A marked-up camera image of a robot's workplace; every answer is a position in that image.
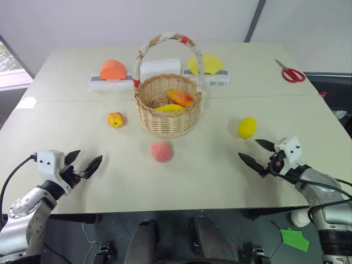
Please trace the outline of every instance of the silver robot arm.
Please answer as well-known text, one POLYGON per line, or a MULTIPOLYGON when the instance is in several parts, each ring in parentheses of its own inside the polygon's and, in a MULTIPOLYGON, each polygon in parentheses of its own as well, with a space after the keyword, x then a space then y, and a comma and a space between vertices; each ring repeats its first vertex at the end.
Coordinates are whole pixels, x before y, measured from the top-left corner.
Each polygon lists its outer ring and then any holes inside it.
POLYGON ((0 263, 27 262, 42 254, 45 224, 57 200, 69 195, 81 179, 89 179, 102 161, 99 156, 84 171, 77 172, 70 164, 78 154, 74 151, 65 157, 52 150, 37 153, 38 172, 45 182, 11 206, 0 231, 0 263))
POLYGON ((276 144, 262 139, 256 141, 265 149, 274 152, 268 168, 264 168, 246 154, 239 153, 240 158, 263 177, 271 173, 294 184, 296 190, 307 199, 311 207, 311 220, 319 233, 324 253, 323 264, 352 264, 351 196, 346 193, 349 200, 345 201, 338 190, 308 183, 341 189, 337 180, 331 176, 297 163, 302 155, 302 148, 296 137, 283 138, 276 144), (340 204, 321 206, 333 202, 340 204))

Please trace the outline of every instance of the toy fruit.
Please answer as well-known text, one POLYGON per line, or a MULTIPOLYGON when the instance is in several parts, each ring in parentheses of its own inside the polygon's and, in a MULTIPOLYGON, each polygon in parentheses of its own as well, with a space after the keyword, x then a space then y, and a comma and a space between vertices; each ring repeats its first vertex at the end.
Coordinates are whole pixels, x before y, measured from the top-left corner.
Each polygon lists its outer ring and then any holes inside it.
POLYGON ((174 104, 174 103, 165 104, 164 106, 160 106, 158 108, 155 108, 155 110, 157 110, 157 111, 179 111, 182 109, 184 109, 183 106, 180 106, 180 105, 174 104))
POLYGON ((179 90, 169 90, 167 92, 167 97, 170 101, 183 106, 187 107, 193 103, 193 98, 190 97, 187 93, 181 92, 179 90))
POLYGON ((172 158, 172 148, 167 141, 155 142, 150 147, 150 153, 158 162, 167 162, 172 158))
POLYGON ((123 116, 119 112, 108 114, 107 120, 113 128, 122 127, 124 123, 123 116))
POLYGON ((255 124, 256 120, 253 117, 242 119, 238 126, 238 135, 244 139, 250 138, 255 132, 255 124))

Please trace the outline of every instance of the basket handle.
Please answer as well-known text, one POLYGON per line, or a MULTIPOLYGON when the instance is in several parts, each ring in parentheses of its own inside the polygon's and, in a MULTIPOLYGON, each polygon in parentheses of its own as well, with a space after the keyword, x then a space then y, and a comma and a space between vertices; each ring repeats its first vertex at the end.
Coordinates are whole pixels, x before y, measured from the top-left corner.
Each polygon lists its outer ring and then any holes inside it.
POLYGON ((151 48, 161 42, 167 41, 167 40, 178 40, 181 43, 183 43, 184 45, 188 46, 191 49, 191 51, 195 54, 197 61, 198 61, 198 69, 199 69, 199 82, 197 85, 197 91, 202 92, 203 85, 204 85, 204 66, 203 66, 202 53, 198 50, 198 48, 196 47, 196 45, 194 44, 194 42, 191 39, 189 39, 188 37, 186 37, 184 35, 174 33, 174 32, 167 32, 162 35, 156 36, 155 38, 153 38, 149 42, 145 43, 141 47, 141 49, 139 50, 139 53, 138 53, 136 63, 134 65, 133 73, 132 73, 133 85, 134 85, 135 89, 137 90, 140 85, 140 76, 141 76, 140 68, 141 68, 141 64, 142 64, 142 59, 147 54, 147 51, 149 50, 149 48, 151 48))

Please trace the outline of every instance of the white wall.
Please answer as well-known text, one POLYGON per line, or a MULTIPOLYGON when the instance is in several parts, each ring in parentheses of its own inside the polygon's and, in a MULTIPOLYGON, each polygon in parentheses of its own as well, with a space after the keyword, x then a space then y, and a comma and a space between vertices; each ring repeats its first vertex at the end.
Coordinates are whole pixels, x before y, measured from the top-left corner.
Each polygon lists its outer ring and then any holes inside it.
POLYGON ((36 74, 52 50, 142 45, 164 31, 241 42, 257 0, 1 0, 0 34, 36 74))
MULTIPOLYGON (((252 41, 280 42, 301 68, 352 72, 351 0, 267 0, 252 41)), ((164 31, 243 42, 258 0, 1 0, 0 34, 36 74, 59 46, 140 45, 164 31)))
POLYGON ((351 0, 267 0, 252 42, 279 42, 308 72, 352 72, 351 0))

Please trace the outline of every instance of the scissors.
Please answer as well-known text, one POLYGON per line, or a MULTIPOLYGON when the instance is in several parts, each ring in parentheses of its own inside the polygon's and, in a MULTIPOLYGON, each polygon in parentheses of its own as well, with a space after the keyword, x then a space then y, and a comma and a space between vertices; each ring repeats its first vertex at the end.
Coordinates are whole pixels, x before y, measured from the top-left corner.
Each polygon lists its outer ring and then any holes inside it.
POLYGON ((298 70, 287 68, 284 64, 279 62, 277 59, 275 61, 281 66, 282 68, 282 77, 289 81, 290 83, 297 83, 298 81, 304 81, 306 76, 298 70))

